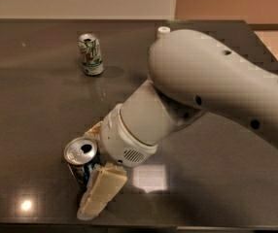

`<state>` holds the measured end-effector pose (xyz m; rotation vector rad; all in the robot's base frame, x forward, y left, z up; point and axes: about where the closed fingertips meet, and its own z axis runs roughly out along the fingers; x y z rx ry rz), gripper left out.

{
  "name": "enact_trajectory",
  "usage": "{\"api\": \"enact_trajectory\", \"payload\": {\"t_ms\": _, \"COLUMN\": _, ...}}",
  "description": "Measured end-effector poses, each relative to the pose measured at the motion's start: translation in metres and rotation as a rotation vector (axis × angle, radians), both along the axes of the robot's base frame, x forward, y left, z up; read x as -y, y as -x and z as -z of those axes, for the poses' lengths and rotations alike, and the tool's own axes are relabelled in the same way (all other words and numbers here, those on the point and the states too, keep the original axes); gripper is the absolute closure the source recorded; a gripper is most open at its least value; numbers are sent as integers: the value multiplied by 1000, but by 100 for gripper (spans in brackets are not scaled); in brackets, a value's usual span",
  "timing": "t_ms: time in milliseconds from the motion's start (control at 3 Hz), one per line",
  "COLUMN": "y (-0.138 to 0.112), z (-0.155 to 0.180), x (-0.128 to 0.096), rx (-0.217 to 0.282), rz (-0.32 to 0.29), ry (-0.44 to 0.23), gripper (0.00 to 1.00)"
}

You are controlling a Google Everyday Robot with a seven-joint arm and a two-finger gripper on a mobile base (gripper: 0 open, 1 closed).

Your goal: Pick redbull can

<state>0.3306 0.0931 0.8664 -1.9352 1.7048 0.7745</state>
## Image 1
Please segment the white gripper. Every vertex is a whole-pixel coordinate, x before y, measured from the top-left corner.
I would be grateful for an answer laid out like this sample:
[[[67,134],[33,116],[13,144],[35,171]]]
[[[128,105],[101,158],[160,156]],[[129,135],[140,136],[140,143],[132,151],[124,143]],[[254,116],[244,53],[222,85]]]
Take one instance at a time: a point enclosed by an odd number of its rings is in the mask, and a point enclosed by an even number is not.
[[[84,133],[85,137],[92,140],[99,138],[100,152],[120,165],[107,162],[104,166],[94,166],[87,182],[87,191],[77,211],[79,220],[91,220],[99,216],[123,188],[127,181],[127,172],[121,165],[137,167],[156,153],[157,145],[141,143],[124,126],[121,107],[118,104],[103,121],[98,121]]]

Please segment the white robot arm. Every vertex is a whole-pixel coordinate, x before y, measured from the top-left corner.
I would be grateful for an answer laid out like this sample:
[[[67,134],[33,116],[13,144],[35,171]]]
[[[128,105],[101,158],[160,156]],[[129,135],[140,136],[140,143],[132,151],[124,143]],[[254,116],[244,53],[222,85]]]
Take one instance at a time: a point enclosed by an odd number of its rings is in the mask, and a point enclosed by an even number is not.
[[[234,120],[278,149],[278,75],[204,33],[161,27],[147,80],[87,132],[108,161],[93,169],[78,218],[97,217],[125,184],[126,168],[204,112]]]

